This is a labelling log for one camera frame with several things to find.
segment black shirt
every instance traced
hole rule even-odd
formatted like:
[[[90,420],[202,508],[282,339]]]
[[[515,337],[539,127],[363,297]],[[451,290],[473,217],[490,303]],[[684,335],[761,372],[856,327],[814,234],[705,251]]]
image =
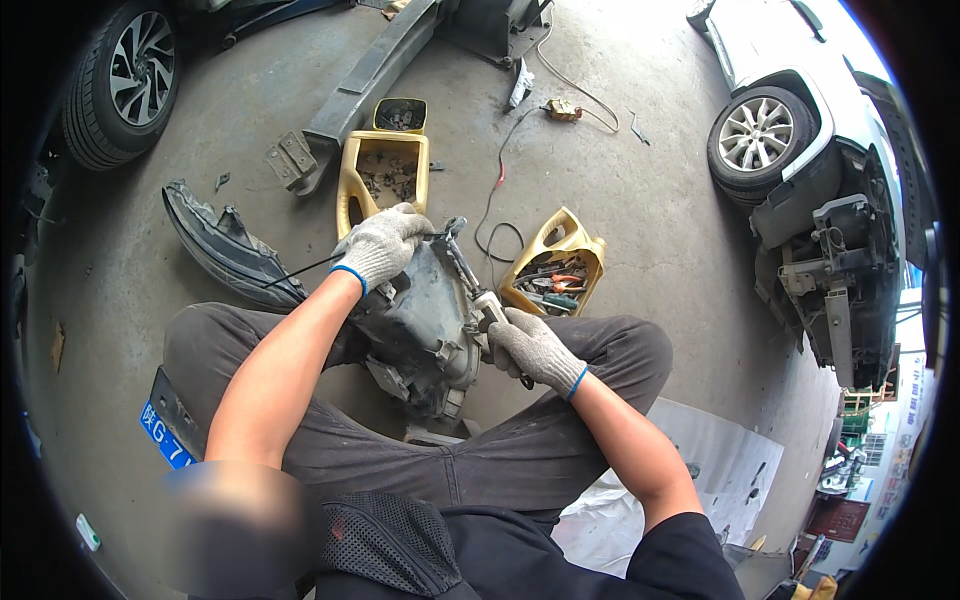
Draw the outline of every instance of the black shirt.
[[[739,600],[743,592],[723,558],[709,521],[682,513],[658,524],[637,546],[626,579],[564,559],[532,520],[490,506],[441,509],[464,579],[494,598],[690,598]],[[317,600],[415,598],[342,572],[317,578]]]

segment white plastic sheet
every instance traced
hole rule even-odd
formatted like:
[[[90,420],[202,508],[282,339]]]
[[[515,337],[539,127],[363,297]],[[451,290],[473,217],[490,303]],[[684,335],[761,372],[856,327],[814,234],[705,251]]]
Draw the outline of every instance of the white plastic sheet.
[[[728,543],[746,545],[777,474],[783,446],[662,397],[647,418],[679,447],[685,462],[700,469],[693,483],[713,530]],[[623,577],[642,537],[643,522],[640,503],[608,470],[561,513],[553,539],[571,563]]]

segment white knit glove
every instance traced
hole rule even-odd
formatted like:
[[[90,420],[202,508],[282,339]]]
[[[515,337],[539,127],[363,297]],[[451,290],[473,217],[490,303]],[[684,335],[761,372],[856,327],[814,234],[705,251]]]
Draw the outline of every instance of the white knit glove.
[[[570,401],[587,374],[587,362],[574,356],[539,317],[518,308],[503,312],[510,324],[492,323],[487,331],[496,367],[511,377],[525,372]]]
[[[366,296],[371,289],[400,275],[425,233],[433,233],[433,225],[412,204],[391,206],[354,226],[337,244],[334,253],[346,255],[330,267],[330,272],[339,269],[353,273],[363,284]]]

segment white car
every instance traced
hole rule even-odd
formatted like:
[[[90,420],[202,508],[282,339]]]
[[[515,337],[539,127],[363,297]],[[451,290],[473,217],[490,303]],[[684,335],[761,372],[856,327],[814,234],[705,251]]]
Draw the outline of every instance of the white car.
[[[757,293],[841,386],[878,389],[932,221],[882,62],[835,0],[698,0],[687,21],[732,90],[707,157],[759,238]]]

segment white cable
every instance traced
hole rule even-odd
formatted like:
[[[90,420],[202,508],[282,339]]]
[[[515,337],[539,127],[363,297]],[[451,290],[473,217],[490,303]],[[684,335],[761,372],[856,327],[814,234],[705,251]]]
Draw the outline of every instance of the white cable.
[[[559,70],[557,70],[557,67],[555,67],[554,65],[550,64],[550,61],[547,60],[546,57],[543,55],[543,51],[541,50],[541,47],[543,46],[543,43],[546,42],[546,40],[550,38],[550,34],[553,33],[554,28],[557,27],[557,18],[554,16],[554,13],[553,13],[554,8],[556,8],[556,6],[557,6],[557,3],[556,3],[556,2],[554,2],[554,3],[550,6],[550,27],[549,27],[549,29],[547,29],[546,36],[543,36],[543,39],[541,39],[540,42],[537,44],[537,56],[540,57],[540,61],[543,63],[543,66],[545,66],[546,68],[550,69],[550,71],[551,71],[554,75],[556,75],[557,77],[559,77],[562,81],[564,81],[564,83],[568,84],[569,86],[573,87],[574,89],[577,89],[577,90],[583,92],[588,98],[590,98],[590,100],[592,100],[593,102],[597,103],[598,105],[600,105],[600,108],[602,108],[603,110],[605,110],[606,112],[608,112],[608,113],[613,117],[613,125],[611,125],[610,123],[604,121],[603,119],[601,119],[601,118],[600,118],[599,116],[597,116],[596,114],[594,114],[594,113],[592,113],[592,112],[590,112],[589,110],[587,110],[587,109],[584,108],[584,112],[585,112],[585,113],[592,115],[593,117],[596,118],[597,121],[600,121],[601,123],[603,123],[604,125],[606,125],[607,128],[610,129],[610,131],[612,131],[612,132],[614,132],[614,133],[617,133],[617,132],[620,131],[620,118],[616,116],[616,113],[613,112],[613,109],[610,108],[610,107],[608,107],[602,100],[600,100],[599,98],[597,98],[596,96],[594,96],[594,95],[591,94],[590,92],[586,91],[585,89],[583,89],[583,88],[580,87],[579,85],[576,85],[574,82],[572,82],[566,75],[564,75],[564,74],[561,73]]]

